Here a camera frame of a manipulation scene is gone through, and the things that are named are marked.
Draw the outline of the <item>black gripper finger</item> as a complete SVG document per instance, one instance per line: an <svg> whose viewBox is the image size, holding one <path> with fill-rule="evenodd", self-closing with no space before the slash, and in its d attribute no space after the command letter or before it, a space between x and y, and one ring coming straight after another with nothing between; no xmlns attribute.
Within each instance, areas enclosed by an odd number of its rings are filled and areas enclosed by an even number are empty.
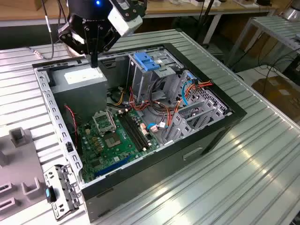
<svg viewBox="0 0 300 225"><path fill-rule="evenodd" d="M96 47L94 51L94 67L98 67L98 55L107 52L119 39L119 33L114 27L105 29L100 25L97 28Z"/></svg>
<svg viewBox="0 0 300 225"><path fill-rule="evenodd" d="M90 38L90 28L82 22L67 22L57 30L59 39L74 52L85 55L91 68L95 68L95 45Z"/></svg>

